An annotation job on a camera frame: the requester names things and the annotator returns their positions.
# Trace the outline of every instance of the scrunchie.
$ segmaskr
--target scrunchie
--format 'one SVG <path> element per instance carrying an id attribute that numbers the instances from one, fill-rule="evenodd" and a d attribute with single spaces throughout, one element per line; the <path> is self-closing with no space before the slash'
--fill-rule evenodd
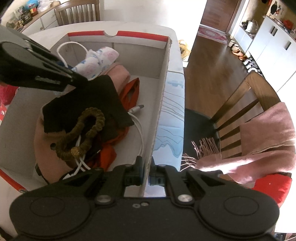
<path id="1" fill-rule="evenodd" d="M 67 149 L 68 143 L 74 141 L 81 134 L 85 127 L 84 121 L 89 116 L 96 118 L 96 123 L 92 128 L 86 133 L 85 140 L 78 147 L 72 147 L 70 150 Z M 82 112 L 81 116 L 78 118 L 76 126 L 65 136 L 63 136 L 56 144 L 56 154 L 63 161 L 71 161 L 76 158 L 83 157 L 89 149 L 91 148 L 94 137 L 100 132 L 105 125 L 105 117 L 101 110 L 90 107 Z"/>

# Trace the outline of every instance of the door frame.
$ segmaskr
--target door frame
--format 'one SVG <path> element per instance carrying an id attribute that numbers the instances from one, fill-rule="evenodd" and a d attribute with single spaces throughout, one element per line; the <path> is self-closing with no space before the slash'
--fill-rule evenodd
<path id="1" fill-rule="evenodd" d="M 238 13 L 239 6 L 240 6 L 241 2 L 242 2 L 242 0 L 238 0 L 238 2 L 237 2 L 237 6 L 235 7 L 235 10 L 234 10 L 234 12 L 233 12 L 233 15 L 232 15 L 232 17 L 231 17 L 231 19 L 230 19 L 229 25 L 228 25 L 228 27 L 227 27 L 225 33 L 228 33 L 228 32 L 229 32 L 229 30 L 230 30 L 230 28 L 231 28 L 231 26 L 232 26 L 232 24 L 233 24 L 233 21 L 234 21 L 236 15 L 237 15 L 237 13 Z"/>

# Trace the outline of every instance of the cabinet handle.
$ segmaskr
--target cabinet handle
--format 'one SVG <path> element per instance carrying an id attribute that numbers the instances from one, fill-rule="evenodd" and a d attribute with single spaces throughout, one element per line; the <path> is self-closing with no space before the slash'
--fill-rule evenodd
<path id="1" fill-rule="evenodd" d="M 272 36 L 275 36 L 276 32 L 277 32 L 277 28 L 276 28 L 276 30 L 274 31 L 274 33 L 273 33 L 273 35 L 272 35 Z"/>
<path id="2" fill-rule="evenodd" d="M 275 29 L 275 26 L 272 28 L 272 30 L 271 30 L 271 32 L 270 32 L 271 34 L 272 34 L 272 32 L 274 31 L 274 29 Z"/>
<path id="3" fill-rule="evenodd" d="M 288 48 L 290 47 L 291 45 L 291 42 L 289 42 L 288 46 L 286 47 L 286 50 L 288 50 Z"/>

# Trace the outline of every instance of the black chair seat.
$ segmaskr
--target black chair seat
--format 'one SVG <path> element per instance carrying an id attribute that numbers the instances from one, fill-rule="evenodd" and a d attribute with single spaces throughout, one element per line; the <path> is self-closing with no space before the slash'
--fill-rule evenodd
<path id="1" fill-rule="evenodd" d="M 194 141 L 199 147 L 202 138 L 211 137 L 214 138 L 218 149 L 220 149 L 220 137 L 216 128 L 216 124 L 210 117 L 185 108 L 183 153 L 196 158 L 196 151 L 191 142 Z"/>

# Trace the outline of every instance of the open box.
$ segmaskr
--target open box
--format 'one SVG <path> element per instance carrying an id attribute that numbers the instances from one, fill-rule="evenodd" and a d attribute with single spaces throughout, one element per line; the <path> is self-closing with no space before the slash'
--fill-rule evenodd
<path id="1" fill-rule="evenodd" d="M 56 54 L 57 47 L 67 41 L 79 42 L 95 51 L 103 46 L 112 47 L 119 52 L 118 61 L 130 72 L 131 80 L 139 77 L 137 104 L 145 107 L 136 116 L 143 128 L 143 161 L 147 173 L 161 112 L 171 39 L 168 36 L 132 31 L 118 31 L 115 36 L 109 36 L 104 31 L 80 31 L 64 35 L 52 46 L 51 52 Z M 71 66 L 85 58 L 85 51 L 78 45 L 67 45 L 60 53 Z M 2 177 L 18 190 L 32 190 L 45 185 L 34 169 L 33 139 L 41 107 L 55 97 L 52 91 L 20 88 L 0 126 Z M 117 165 L 132 164 L 140 143 L 140 135 L 136 127 L 132 126 L 126 138 L 115 146 L 117 158 L 109 170 Z M 139 195 L 139 189 L 132 193 Z"/>

